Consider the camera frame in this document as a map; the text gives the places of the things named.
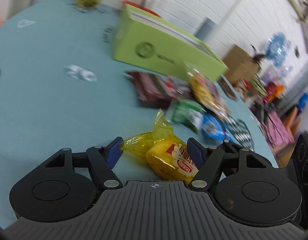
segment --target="gray ribbed plate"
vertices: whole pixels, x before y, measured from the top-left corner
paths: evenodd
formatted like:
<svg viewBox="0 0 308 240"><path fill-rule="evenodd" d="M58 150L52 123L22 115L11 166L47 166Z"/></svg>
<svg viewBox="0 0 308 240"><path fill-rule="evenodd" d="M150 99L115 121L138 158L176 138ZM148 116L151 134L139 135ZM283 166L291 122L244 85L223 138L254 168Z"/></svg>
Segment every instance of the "gray ribbed plate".
<svg viewBox="0 0 308 240"><path fill-rule="evenodd" d="M76 218L56 223L21 218L5 231L15 240L293 240L303 234L291 223L241 225L220 213L206 193L191 191L181 181L129 181L103 192Z"/></svg>

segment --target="black and white patterned item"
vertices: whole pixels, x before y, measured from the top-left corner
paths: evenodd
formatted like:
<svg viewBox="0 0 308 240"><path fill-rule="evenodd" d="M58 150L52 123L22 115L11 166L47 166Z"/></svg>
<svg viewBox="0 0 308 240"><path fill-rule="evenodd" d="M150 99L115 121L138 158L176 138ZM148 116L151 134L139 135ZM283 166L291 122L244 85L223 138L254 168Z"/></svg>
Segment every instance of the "black and white patterned item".
<svg viewBox="0 0 308 240"><path fill-rule="evenodd" d="M238 144L254 151L254 141L247 125L242 120L235 120L230 115L225 122L232 136L238 141Z"/></svg>

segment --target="teal table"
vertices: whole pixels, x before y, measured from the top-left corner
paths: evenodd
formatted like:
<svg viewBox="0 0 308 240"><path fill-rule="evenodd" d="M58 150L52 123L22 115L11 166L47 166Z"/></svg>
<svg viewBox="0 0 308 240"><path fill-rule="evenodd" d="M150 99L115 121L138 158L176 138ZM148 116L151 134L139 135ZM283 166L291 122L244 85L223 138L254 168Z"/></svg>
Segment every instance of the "teal table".
<svg viewBox="0 0 308 240"><path fill-rule="evenodd" d="M9 203L11 187L64 147L73 152L107 145L117 136L128 138L152 130L157 109L139 107L132 82L124 74L142 70L111 58L112 33L119 11L100 5L82 13L74 0L45 0L0 27L0 226L16 220ZM96 82L65 75L77 65L92 71ZM255 152L276 161L242 101L226 99L231 116L242 119ZM183 125L174 133L183 141L204 139ZM126 180L156 180L141 160L124 153L114 168Z"/></svg>

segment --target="red oval logo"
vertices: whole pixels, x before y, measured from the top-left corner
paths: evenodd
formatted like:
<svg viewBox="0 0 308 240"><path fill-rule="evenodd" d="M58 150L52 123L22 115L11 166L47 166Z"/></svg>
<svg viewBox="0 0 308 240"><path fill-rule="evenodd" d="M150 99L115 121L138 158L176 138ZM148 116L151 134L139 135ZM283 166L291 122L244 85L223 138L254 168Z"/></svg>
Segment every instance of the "red oval logo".
<svg viewBox="0 0 308 240"><path fill-rule="evenodd" d="M192 168L189 165L187 165L185 162L183 162L181 159L177 160L177 164L183 171L192 172Z"/></svg>

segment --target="silver screw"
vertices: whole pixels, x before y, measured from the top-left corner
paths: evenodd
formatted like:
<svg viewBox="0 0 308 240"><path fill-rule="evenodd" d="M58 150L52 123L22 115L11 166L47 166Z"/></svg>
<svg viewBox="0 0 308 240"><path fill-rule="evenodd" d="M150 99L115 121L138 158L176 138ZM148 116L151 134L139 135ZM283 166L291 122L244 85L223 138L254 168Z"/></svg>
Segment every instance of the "silver screw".
<svg viewBox="0 0 308 240"><path fill-rule="evenodd" d="M192 186L197 187L197 188L203 188L207 186L207 182L204 180L198 179L192 182Z"/></svg>
<svg viewBox="0 0 308 240"><path fill-rule="evenodd" d="M119 182L115 179L109 179L104 182L105 187L117 187L119 185Z"/></svg>

